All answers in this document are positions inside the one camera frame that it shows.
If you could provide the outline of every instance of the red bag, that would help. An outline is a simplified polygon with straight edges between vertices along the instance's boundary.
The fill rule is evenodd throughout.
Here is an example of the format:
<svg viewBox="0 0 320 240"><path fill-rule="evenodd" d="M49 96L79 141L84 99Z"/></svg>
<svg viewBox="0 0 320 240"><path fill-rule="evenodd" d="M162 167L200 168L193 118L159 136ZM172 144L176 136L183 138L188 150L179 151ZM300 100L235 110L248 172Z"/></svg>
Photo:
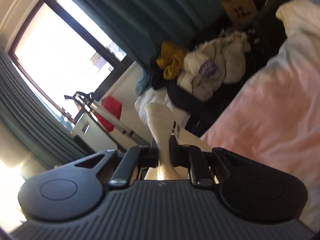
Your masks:
<svg viewBox="0 0 320 240"><path fill-rule="evenodd" d="M112 96L108 96L101 101L101 105L120 120L122 104L118 100L114 99ZM94 115L103 125L103 127L107 130L107 132L112 132L114 130L115 127L106 119L104 119L101 115L97 113L94 113Z"/></svg>

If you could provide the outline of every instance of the white wall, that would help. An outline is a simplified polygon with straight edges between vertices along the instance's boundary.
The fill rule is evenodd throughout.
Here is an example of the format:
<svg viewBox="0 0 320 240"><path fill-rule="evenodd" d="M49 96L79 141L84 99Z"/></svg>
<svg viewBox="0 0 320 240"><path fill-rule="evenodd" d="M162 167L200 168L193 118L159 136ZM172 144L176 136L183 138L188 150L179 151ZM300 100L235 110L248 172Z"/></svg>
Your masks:
<svg viewBox="0 0 320 240"><path fill-rule="evenodd" d="M141 67L138 63L134 62L103 97L112 96L121 102L122 112L120 121L151 143L151 132L147 125L140 120L138 113L134 109L134 103L137 98L135 88L140 77ZM125 148L136 145L131 139L117 130L111 132L110 135Z"/></svg>
<svg viewBox="0 0 320 240"><path fill-rule="evenodd" d="M0 47L8 52L17 32L39 0L0 0Z"/></svg>

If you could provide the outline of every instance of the sunlight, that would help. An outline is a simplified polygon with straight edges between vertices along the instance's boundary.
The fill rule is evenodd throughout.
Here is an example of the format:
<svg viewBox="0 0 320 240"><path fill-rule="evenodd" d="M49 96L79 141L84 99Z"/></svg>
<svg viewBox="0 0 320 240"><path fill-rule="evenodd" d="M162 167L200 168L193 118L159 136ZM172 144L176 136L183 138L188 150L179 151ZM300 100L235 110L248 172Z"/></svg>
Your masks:
<svg viewBox="0 0 320 240"><path fill-rule="evenodd" d="M21 165L10 169L0 161L0 226L7 233L21 225L26 218L18 203L18 193L24 183L20 175Z"/></svg>

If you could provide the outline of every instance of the ribbed black surface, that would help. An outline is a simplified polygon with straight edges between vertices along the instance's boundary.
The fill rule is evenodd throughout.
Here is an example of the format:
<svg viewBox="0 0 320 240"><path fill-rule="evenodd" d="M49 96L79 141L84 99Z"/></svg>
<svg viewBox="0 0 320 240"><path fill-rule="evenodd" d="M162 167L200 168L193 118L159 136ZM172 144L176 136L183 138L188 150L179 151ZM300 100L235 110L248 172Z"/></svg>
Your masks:
<svg viewBox="0 0 320 240"><path fill-rule="evenodd" d="M313 236L299 221L254 224L229 213L211 191L189 181L136 181L112 191L95 212L65 224L28 220L12 233L23 240L219 239L307 240Z"/></svg>

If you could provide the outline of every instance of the teal curtain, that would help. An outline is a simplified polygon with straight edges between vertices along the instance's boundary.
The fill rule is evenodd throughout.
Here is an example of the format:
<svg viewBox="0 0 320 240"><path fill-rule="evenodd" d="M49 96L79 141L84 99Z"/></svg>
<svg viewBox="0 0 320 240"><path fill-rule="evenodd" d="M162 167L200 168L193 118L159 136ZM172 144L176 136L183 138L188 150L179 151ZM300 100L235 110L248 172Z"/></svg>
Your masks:
<svg viewBox="0 0 320 240"><path fill-rule="evenodd" d="M45 169L88 155L32 92L2 49L0 118Z"/></svg>
<svg viewBox="0 0 320 240"><path fill-rule="evenodd" d="M187 47L223 12L222 0L73 0L141 65L163 40Z"/></svg>

